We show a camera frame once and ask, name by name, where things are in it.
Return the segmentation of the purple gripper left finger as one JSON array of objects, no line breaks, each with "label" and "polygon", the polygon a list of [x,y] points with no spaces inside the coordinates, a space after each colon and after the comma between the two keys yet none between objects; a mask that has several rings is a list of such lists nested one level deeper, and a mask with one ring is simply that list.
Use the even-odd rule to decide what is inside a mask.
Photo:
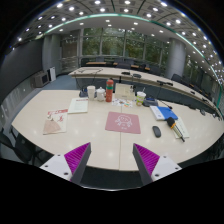
[{"label": "purple gripper left finger", "polygon": [[84,174],[86,164],[91,154],[91,143],[81,145],[64,155],[71,170],[71,182],[79,184]]}]

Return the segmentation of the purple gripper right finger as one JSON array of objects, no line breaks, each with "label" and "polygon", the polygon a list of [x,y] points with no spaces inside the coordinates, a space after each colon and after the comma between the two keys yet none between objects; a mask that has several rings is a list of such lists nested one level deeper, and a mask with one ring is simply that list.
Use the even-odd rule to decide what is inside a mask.
[{"label": "purple gripper right finger", "polygon": [[133,144],[133,155],[139,169],[141,181],[144,185],[148,185],[152,182],[152,173],[160,156],[136,143]]}]

